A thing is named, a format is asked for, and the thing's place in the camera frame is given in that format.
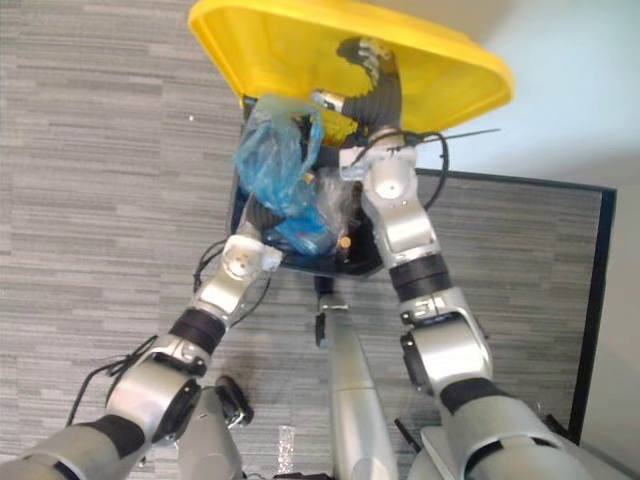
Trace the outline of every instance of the blue plastic bag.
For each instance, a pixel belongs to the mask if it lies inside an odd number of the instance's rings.
[[[306,152],[301,128],[309,129]],[[233,156],[242,188],[286,218],[275,230],[305,255],[320,255],[335,245],[335,235],[315,205],[314,187],[303,180],[318,157],[323,137],[317,109],[267,95],[256,103]]]

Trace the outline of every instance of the yellow plastic lid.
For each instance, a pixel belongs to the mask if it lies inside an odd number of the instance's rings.
[[[348,96],[368,92],[364,70],[336,54],[354,36],[376,38],[395,53],[407,130],[444,130],[512,96],[508,67],[465,35],[363,3],[200,0],[189,25],[240,98],[275,93],[309,101],[317,88]],[[335,112],[324,116],[331,143],[355,127]]]

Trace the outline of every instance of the gray carpet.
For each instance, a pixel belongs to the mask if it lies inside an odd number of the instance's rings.
[[[187,30],[179,0],[1,4],[0,459],[61,428],[84,375],[166,330],[201,251],[224,234],[238,101]],[[423,182],[425,194],[433,180]],[[432,212],[449,267],[490,335],[496,380],[566,424],[600,195],[452,180]],[[385,274],[344,280],[389,420],[437,415],[410,386]],[[325,358],[311,278],[279,271],[224,339],[256,409],[234,431],[247,472],[273,474],[280,425],[294,468],[330,471]],[[97,379],[79,420],[96,418]],[[395,430],[403,471],[409,448]],[[131,478],[177,478],[156,450]]]

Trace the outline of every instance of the black bin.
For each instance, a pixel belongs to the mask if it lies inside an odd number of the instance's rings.
[[[254,98],[243,99],[244,119],[249,118],[255,105]],[[318,154],[315,169],[322,167],[338,168],[338,149],[323,145]],[[235,233],[242,217],[248,195],[239,185],[237,172],[233,178],[231,191],[231,214],[229,218],[229,232]],[[378,254],[373,240],[373,225],[371,220],[358,209],[355,215],[359,221],[359,227],[350,232],[351,247],[346,254],[331,254],[321,256],[306,256],[298,253],[285,253],[281,266],[299,270],[316,276],[368,276],[380,269],[382,260]]]

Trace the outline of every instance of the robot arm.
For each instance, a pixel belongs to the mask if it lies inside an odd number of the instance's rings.
[[[457,478],[590,479],[524,402],[492,381],[482,330],[449,276],[418,199],[416,151],[399,129],[402,96],[399,81],[392,81],[398,78],[393,53],[371,39],[352,39],[338,54],[367,71],[373,90],[356,99],[324,91],[313,98],[368,129],[368,147],[341,151],[340,174],[363,184],[362,206],[409,327],[401,338],[405,363],[416,387],[436,398]]]
[[[262,271],[275,270],[280,260],[281,253],[263,245],[258,231],[245,222],[237,235],[229,237],[217,271],[196,292],[169,333],[115,386],[106,414],[95,422],[67,427],[1,465],[0,477],[124,479],[152,446],[175,442],[187,428],[196,404],[202,404],[198,403],[201,388],[197,380],[242,313],[246,291]],[[205,400],[215,401],[210,397],[205,395]],[[226,426],[216,431],[222,430],[225,433]]]

